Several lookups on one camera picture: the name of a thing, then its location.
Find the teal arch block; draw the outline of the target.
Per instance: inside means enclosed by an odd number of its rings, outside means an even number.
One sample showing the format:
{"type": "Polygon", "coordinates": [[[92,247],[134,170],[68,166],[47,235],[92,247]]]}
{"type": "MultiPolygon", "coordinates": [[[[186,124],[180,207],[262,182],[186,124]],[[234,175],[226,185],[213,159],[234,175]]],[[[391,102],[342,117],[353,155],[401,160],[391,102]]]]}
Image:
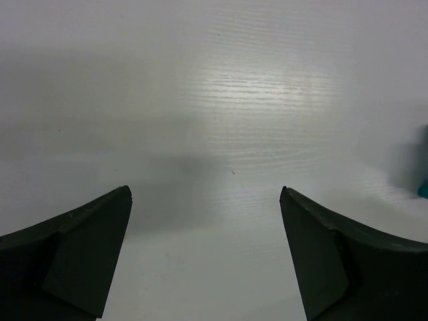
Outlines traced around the teal arch block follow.
{"type": "Polygon", "coordinates": [[[417,145],[417,195],[421,198],[428,198],[428,127],[422,128],[420,141],[417,145]]]}

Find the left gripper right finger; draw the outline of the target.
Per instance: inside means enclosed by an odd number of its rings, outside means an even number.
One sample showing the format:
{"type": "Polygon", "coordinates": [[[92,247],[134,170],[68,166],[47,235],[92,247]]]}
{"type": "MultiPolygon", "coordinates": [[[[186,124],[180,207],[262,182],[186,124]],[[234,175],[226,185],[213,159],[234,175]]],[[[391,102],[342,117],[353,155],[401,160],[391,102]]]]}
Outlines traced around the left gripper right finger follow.
{"type": "Polygon", "coordinates": [[[427,244],[284,187],[280,208],[307,320],[426,320],[427,244]]]}

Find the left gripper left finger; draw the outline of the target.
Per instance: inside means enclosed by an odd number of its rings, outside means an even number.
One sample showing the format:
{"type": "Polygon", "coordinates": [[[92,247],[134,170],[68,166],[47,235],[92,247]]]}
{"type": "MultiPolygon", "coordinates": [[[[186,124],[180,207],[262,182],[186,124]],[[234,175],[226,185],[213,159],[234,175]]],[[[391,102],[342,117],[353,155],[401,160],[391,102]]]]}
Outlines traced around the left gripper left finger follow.
{"type": "Polygon", "coordinates": [[[1,319],[100,319],[131,208],[122,186],[1,236],[1,319]]]}

